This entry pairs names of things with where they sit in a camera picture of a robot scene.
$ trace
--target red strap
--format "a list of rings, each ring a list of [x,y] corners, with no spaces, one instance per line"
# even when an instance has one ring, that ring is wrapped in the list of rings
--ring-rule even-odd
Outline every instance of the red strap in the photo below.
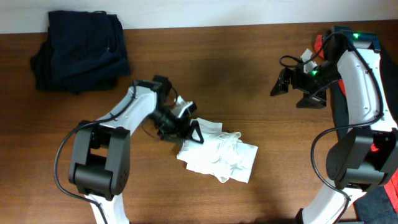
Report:
[[[392,207],[398,213],[398,171],[391,177],[391,180],[384,186]]]
[[[317,35],[317,39],[315,40],[315,44],[313,46],[313,48],[315,49],[316,52],[318,52],[322,47],[322,35]],[[321,53],[319,54],[319,56],[323,59],[325,59],[325,56],[323,55],[323,50],[321,51]]]
[[[340,89],[343,92],[344,96],[346,96],[346,87],[344,86],[343,80],[339,80],[338,85],[340,86]]]

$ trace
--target black cable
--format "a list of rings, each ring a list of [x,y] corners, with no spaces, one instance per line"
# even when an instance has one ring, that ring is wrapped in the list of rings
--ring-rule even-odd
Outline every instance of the black cable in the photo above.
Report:
[[[354,46],[354,44],[350,41],[350,39],[349,39],[347,36],[345,36],[344,34],[342,34],[342,33],[333,33],[333,34],[330,34],[330,35],[323,41],[323,44],[322,44],[320,50],[319,50],[314,56],[312,56],[309,60],[307,60],[306,62],[299,63],[299,64],[297,64],[297,65],[286,65],[286,64],[282,63],[282,59],[283,59],[283,58],[291,58],[291,59],[294,59],[294,60],[296,60],[297,58],[292,57],[292,56],[289,56],[289,55],[285,55],[285,56],[283,56],[283,57],[281,57],[281,58],[279,59],[279,63],[280,63],[283,67],[285,67],[285,68],[298,68],[298,67],[302,67],[302,66],[308,64],[309,62],[311,62],[312,60],[314,60],[317,56],[319,56],[320,52],[325,48],[326,43],[331,39],[331,37],[333,37],[333,36],[335,36],[335,35],[341,35],[341,36],[343,36],[343,37],[346,39],[346,43],[347,43],[348,47],[349,47],[351,50],[354,51],[354,53],[358,56],[359,60],[360,60],[360,61],[362,62],[362,64],[365,66],[365,69],[368,71],[368,73],[369,73],[369,75],[370,75],[370,77],[371,77],[371,80],[372,80],[372,82],[373,82],[373,84],[374,84],[374,87],[375,87],[375,89],[376,89],[376,95],[377,95],[378,102],[379,102],[379,113],[375,116],[374,120],[368,121],[368,122],[365,122],[365,123],[349,124],[349,125],[338,126],[338,127],[335,127],[335,128],[327,129],[327,130],[323,131],[322,133],[320,133],[320,134],[313,140],[313,142],[312,142],[312,145],[311,145],[311,154],[310,154],[310,155],[311,155],[311,165],[312,165],[312,168],[314,169],[316,175],[318,176],[318,178],[319,178],[326,186],[328,186],[329,188],[331,188],[332,190],[334,190],[334,191],[336,191],[336,192],[341,193],[341,194],[345,197],[345,199],[346,199],[346,203],[345,203],[345,205],[344,205],[343,210],[340,212],[339,216],[337,217],[337,219],[336,219],[335,222],[334,222],[334,223],[338,223],[338,221],[340,220],[340,218],[343,216],[343,214],[344,214],[345,211],[347,210],[348,205],[349,205],[349,202],[351,201],[351,198],[349,197],[349,195],[348,195],[346,192],[344,192],[344,191],[342,191],[342,190],[340,190],[340,189],[337,189],[335,186],[329,184],[329,183],[325,180],[325,178],[323,178],[322,175],[319,173],[319,170],[318,170],[318,168],[317,168],[317,166],[316,166],[316,164],[315,164],[315,157],[314,157],[315,146],[316,146],[316,144],[317,144],[317,142],[318,142],[318,140],[319,140],[320,138],[322,138],[324,135],[326,135],[326,134],[328,134],[328,133],[330,133],[330,132],[337,131],[337,130],[339,130],[339,129],[360,128],[360,127],[369,126],[369,125],[372,125],[372,124],[378,122],[378,121],[384,116],[384,105],[383,105],[382,95],[381,95],[381,91],[380,91],[380,86],[379,86],[379,84],[378,84],[378,82],[377,82],[377,80],[376,80],[376,77],[374,76],[373,70],[369,67],[368,63],[365,61],[365,59],[362,57],[362,55],[358,52],[357,48],[356,48],[356,47]]]
[[[144,132],[145,132],[147,135],[149,135],[150,137],[154,138],[155,140],[160,140],[160,138],[157,138],[157,137],[151,135],[151,133],[149,133],[147,130],[145,130],[145,128],[144,128],[144,121],[145,121],[145,120],[143,120],[143,121],[141,122],[141,128],[142,128],[142,130],[144,130]]]
[[[306,65],[306,64],[308,64],[308,63],[310,63],[310,62],[312,62],[314,59],[316,59],[317,56],[319,56],[319,54],[320,54],[320,53],[322,52],[322,50],[325,48],[326,43],[329,42],[329,40],[330,40],[333,36],[336,36],[336,35],[344,35],[344,34],[342,34],[342,33],[333,33],[333,34],[330,34],[330,35],[323,41],[322,46],[321,46],[321,48],[318,50],[318,52],[316,52],[315,55],[313,55],[309,60],[303,62],[302,60],[298,59],[297,57],[293,57],[293,56],[290,56],[290,55],[284,55],[284,56],[282,56],[282,57],[279,59],[280,65],[283,66],[283,67],[285,67],[285,68],[299,68],[299,67],[302,67],[302,66],[304,66],[304,65]],[[285,63],[282,62],[282,60],[283,60],[284,58],[291,58],[291,59],[295,60],[296,62],[298,62],[298,64],[296,64],[296,65],[286,65]]]
[[[102,119],[102,120],[97,120],[97,121],[92,121],[92,122],[90,122],[90,123],[86,123],[86,124],[83,124],[83,125],[81,125],[81,126],[78,126],[78,127],[73,128],[73,129],[65,136],[65,138],[62,140],[61,145],[60,145],[60,147],[58,148],[58,151],[57,151],[57,154],[55,155],[55,160],[54,160],[54,168],[53,168],[53,171],[54,171],[54,180],[55,180],[55,184],[57,185],[58,189],[60,189],[60,190],[61,190],[63,193],[65,193],[66,195],[69,195],[69,196],[71,196],[71,197],[73,197],[73,198],[77,198],[77,199],[80,199],[80,200],[83,200],[83,201],[92,203],[92,204],[94,204],[95,206],[97,206],[97,208],[98,208],[98,210],[99,210],[99,212],[100,212],[100,214],[101,214],[101,216],[102,216],[102,219],[104,220],[104,223],[105,223],[105,224],[108,224],[108,222],[106,221],[106,217],[105,217],[104,211],[103,211],[102,208],[101,208],[101,204],[100,204],[100,203],[98,203],[98,202],[96,202],[96,201],[94,201],[94,200],[91,200],[91,199],[82,197],[82,196],[80,196],[80,195],[73,194],[73,193],[71,193],[71,192],[65,190],[65,189],[61,186],[61,184],[60,184],[60,182],[59,182],[59,179],[58,179],[58,172],[57,172],[57,171],[58,171],[58,160],[59,160],[59,158],[60,158],[60,155],[61,155],[61,152],[62,152],[62,148],[63,148],[64,145],[67,143],[67,141],[70,139],[70,137],[72,137],[75,133],[77,133],[77,132],[78,132],[79,130],[81,130],[81,129],[89,128],[89,127],[95,126],[95,125],[100,124],[100,123],[103,123],[103,122],[112,121],[114,118],[117,118],[118,116],[120,116],[120,115],[131,105],[131,103],[134,101],[134,99],[135,99],[135,97],[136,97],[136,92],[137,92],[137,91],[136,91],[136,90],[137,90],[136,83],[133,82],[132,85],[133,85],[133,88],[134,88],[134,92],[132,93],[131,99],[129,100],[129,102],[127,103],[127,105],[126,105],[124,108],[122,108],[121,111],[119,111],[119,112],[118,112],[117,114],[115,114],[115,115],[111,115],[109,118]]]
[[[173,86],[172,86],[172,89],[173,89],[173,91],[175,93],[175,100],[174,100],[174,103],[172,105],[168,105],[166,107],[173,107],[177,103],[177,99],[178,99],[178,96],[179,96],[178,92],[176,91],[176,89]]]

